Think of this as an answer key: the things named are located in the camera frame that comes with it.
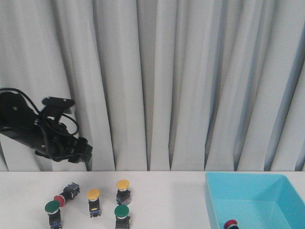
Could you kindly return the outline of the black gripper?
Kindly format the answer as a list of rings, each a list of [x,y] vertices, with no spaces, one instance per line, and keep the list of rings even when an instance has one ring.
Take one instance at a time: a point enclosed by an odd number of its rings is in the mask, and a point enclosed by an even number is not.
[[[71,163],[88,163],[92,157],[92,146],[86,138],[75,138],[71,134],[52,130],[49,123],[36,119],[34,125],[42,134],[42,143],[39,149],[35,150],[37,156],[53,161],[68,160]]]

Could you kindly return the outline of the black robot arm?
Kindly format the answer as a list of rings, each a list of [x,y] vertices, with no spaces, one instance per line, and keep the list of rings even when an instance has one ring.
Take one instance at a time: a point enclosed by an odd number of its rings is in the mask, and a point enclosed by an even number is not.
[[[92,146],[86,138],[75,137],[60,122],[62,117],[75,122],[68,114],[75,102],[71,99],[47,97],[40,111],[21,90],[0,90],[0,132],[23,145],[34,149],[35,154],[55,162],[89,162]]]

